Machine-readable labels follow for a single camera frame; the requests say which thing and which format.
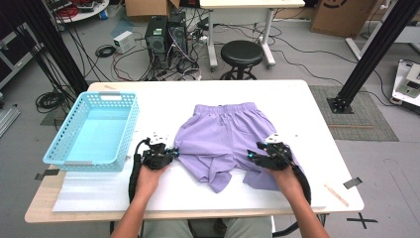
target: lavender clothing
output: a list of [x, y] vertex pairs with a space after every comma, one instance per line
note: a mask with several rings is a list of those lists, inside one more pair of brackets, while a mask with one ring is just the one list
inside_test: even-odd
[[256, 142], [275, 129], [253, 102], [237, 105], [196, 105], [194, 114], [179, 129], [175, 147], [179, 160], [199, 181], [220, 192], [231, 180], [229, 171], [247, 171], [244, 183], [253, 188], [278, 190], [275, 180], [247, 156], [247, 150], [263, 154]]

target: metal pole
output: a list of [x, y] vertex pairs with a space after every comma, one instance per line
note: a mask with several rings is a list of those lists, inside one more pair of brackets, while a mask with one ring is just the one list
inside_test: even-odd
[[411, 21], [420, 7], [418, 0], [398, 0], [335, 98], [327, 98], [334, 113], [352, 113], [350, 104], [370, 74]]

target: hand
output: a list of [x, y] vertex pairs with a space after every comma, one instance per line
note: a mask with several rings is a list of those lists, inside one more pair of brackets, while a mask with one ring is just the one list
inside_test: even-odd
[[160, 170], [153, 171], [147, 166], [142, 166], [139, 177], [137, 178], [136, 194], [134, 199], [142, 197], [149, 200], [158, 188], [158, 180], [166, 169], [167, 166]]
[[291, 166], [288, 166], [282, 171], [268, 170], [268, 172], [274, 177], [278, 187], [287, 200], [296, 196], [304, 196], [302, 186]]

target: black tape mark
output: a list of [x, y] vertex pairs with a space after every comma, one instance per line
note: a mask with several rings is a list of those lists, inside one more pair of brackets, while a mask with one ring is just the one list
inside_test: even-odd
[[45, 170], [44, 173], [36, 174], [35, 180], [43, 180], [45, 176], [56, 176], [58, 175], [59, 170]]
[[359, 212], [359, 217], [361, 219], [357, 219], [357, 218], [347, 218], [347, 221], [359, 221], [362, 223], [362, 225], [364, 226], [364, 229], [368, 229], [366, 222], [373, 222], [373, 223], [378, 223], [377, 220], [374, 219], [364, 219], [364, 217], [362, 216], [362, 214]]
[[349, 189], [355, 185], [361, 184], [362, 182], [363, 181], [359, 177], [357, 177], [346, 181], [345, 183], [343, 183], [343, 185], [346, 187], [346, 189]]

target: plastic basket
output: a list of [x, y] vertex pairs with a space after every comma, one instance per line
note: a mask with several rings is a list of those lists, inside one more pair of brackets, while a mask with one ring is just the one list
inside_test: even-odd
[[43, 161], [64, 171], [120, 172], [138, 116], [135, 93], [82, 92]]

